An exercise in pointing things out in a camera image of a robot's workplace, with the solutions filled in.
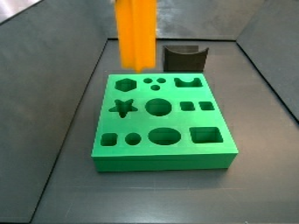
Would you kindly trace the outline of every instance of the circular hole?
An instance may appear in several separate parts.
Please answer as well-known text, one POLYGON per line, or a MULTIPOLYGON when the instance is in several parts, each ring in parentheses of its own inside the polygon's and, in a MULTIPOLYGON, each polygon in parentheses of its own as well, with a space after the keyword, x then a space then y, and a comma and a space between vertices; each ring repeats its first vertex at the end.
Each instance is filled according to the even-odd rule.
POLYGON ((182 140, 182 133, 177 129, 159 128, 150 131, 149 139, 161 145, 177 144, 182 140))
POLYGON ((126 136, 126 143, 130 145, 138 145, 142 141, 142 137, 137 133, 131 133, 126 136))
POLYGON ((153 85, 153 86, 151 86, 151 89, 153 89, 154 91, 157 91, 157 90, 161 89, 161 87, 159 87, 158 85, 153 85))
POLYGON ((159 78, 157 81, 158 81, 159 83, 166 83, 166 79, 165 79, 165 78, 159 78))
POLYGON ((166 116, 173 111, 173 104, 165 99, 153 99, 145 105, 146 111, 153 116, 166 116))
POLYGON ((145 79, 145 83, 151 83, 153 82, 153 79, 145 79))

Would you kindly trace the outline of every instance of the orange block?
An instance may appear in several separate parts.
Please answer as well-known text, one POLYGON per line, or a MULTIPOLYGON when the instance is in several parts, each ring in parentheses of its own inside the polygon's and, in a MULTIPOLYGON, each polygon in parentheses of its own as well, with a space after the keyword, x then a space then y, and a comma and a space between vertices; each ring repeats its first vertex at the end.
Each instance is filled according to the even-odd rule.
POLYGON ((122 66, 138 73, 155 67, 157 0, 117 0, 122 66))

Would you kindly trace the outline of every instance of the green foam block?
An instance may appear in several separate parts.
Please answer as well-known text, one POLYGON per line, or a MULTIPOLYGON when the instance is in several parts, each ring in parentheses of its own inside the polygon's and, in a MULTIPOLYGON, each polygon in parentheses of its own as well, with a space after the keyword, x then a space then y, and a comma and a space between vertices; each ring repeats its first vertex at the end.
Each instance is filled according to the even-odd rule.
POLYGON ((99 172, 229 168, 238 153, 202 73, 109 76, 91 154, 99 172))

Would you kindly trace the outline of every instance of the gray wall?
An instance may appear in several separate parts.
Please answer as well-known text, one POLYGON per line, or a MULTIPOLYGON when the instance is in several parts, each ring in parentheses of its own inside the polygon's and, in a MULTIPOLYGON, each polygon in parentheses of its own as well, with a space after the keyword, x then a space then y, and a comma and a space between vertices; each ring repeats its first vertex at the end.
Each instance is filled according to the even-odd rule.
MULTIPOLYGON (((101 0, 99 16, 110 38, 118 37, 114 5, 101 0)), ((161 39, 235 40, 265 0, 158 0, 161 39)))
POLYGON ((267 0, 238 43, 299 120, 299 1, 267 0))
POLYGON ((45 0, 0 26, 0 222, 29 222, 107 37, 98 0, 45 0))

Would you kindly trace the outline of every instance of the rectangular hole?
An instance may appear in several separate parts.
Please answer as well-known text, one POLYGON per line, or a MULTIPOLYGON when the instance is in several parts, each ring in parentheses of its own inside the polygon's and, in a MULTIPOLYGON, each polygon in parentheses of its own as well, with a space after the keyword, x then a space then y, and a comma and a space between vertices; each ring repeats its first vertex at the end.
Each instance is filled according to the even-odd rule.
POLYGON ((215 110, 213 103, 210 101, 201 101, 202 110, 215 110))
POLYGON ((182 111, 194 111, 195 107, 191 101, 182 101, 181 102, 182 111))
POLYGON ((118 144, 118 134, 117 133, 106 133, 102 135, 101 145, 102 146, 114 146, 118 144))
POLYGON ((195 144, 223 143, 221 130, 217 127, 190 128, 191 140, 195 144))

